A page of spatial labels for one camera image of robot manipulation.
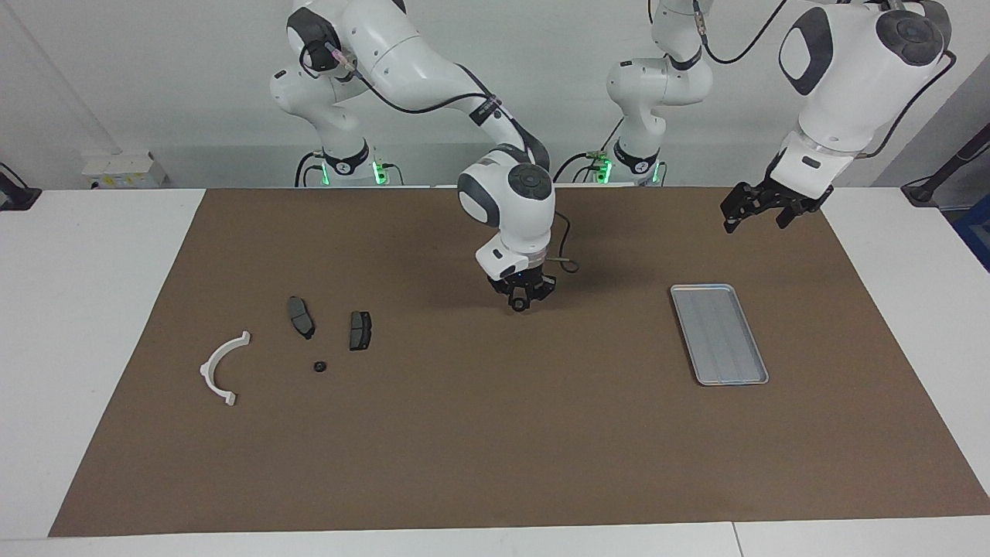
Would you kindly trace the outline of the silver metal tray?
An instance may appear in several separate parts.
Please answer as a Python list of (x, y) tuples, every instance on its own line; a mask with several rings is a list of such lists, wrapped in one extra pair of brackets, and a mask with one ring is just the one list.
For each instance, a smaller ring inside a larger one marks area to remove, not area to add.
[(770, 374), (731, 285), (679, 283), (669, 292), (698, 384), (767, 384)]

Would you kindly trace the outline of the brown table mat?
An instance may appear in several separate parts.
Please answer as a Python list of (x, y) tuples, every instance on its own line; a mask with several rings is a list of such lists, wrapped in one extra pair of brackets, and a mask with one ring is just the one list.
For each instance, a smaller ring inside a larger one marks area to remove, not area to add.
[[(560, 191), (581, 271), (513, 313), (456, 191), (206, 193), (50, 535), (990, 514), (824, 216), (723, 196)], [(767, 384), (698, 384), (679, 283), (735, 289)]]

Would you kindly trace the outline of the black stand with pole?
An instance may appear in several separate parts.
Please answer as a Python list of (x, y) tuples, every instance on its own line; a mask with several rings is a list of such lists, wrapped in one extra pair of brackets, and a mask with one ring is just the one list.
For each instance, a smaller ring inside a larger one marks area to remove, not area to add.
[(968, 163), (976, 161), (988, 149), (990, 149), (990, 122), (987, 122), (975, 136), (962, 145), (934, 174), (906, 183), (905, 186), (900, 187), (901, 193), (913, 206), (938, 208), (934, 202), (934, 194), (938, 188), (943, 186), (952, 174), (967, 166)]

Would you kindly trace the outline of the blue crate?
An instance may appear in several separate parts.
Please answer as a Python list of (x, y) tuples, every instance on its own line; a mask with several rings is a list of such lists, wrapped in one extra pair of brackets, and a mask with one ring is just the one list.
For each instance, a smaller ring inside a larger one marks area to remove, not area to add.
[(982, 267), (990, 272), (990, 213), (980, 213), (973, 207), (952, 222), (952, 229)]

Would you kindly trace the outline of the long grey brake pad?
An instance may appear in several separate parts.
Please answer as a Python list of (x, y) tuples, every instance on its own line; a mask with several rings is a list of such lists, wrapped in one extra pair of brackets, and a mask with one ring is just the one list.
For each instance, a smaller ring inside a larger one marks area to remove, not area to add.
[(290, 323), (295, 331), (307, 340), (312, 339), (315, 334), (316, 325), (312, 321), (311, 314), (304, 299), (298, 296), (291, 296), (287, 301), (287, 311)]

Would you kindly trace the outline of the white electrical box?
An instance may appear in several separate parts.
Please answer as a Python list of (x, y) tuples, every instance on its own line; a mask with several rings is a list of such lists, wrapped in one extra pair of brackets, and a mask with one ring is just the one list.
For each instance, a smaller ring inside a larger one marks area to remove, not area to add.
[(89, 155), (81, 175), (86, 186), (94, 188), (163, 188), (169, 177), (149, 151)]

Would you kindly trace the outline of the white semicircular bracket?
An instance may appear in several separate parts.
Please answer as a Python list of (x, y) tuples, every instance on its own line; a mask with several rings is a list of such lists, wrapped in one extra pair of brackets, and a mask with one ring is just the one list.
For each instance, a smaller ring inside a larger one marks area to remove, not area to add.
[(222, 389), (216, 382), (216, 371), (220, 362), (227, 356), (230, 352), (236, 349), (250, 345), (251, 342), (251, 332), (244, 330), (241, 335), (230, 339), (229, 341), (220, 345), (217, 349), (213, 350), (213, 353), (205, 360), (204, 363), (199, 367), (200, 376), (205, 381), (206, 387), (213, 395), (220, 396), (225, 402), (226, 406), (233, 408), (236, 405), (237, 394), (229, 389)]

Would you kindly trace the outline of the black clamp mount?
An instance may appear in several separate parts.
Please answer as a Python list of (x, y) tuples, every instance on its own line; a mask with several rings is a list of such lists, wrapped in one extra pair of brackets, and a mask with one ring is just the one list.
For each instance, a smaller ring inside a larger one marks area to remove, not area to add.
[(9, 212), (28, 211), (39, 200), (43, 191), (28, 186), (15, 170), (0, 162), (0, 193), (4, 195), (4, 200), (0, 202), (0, 212)]

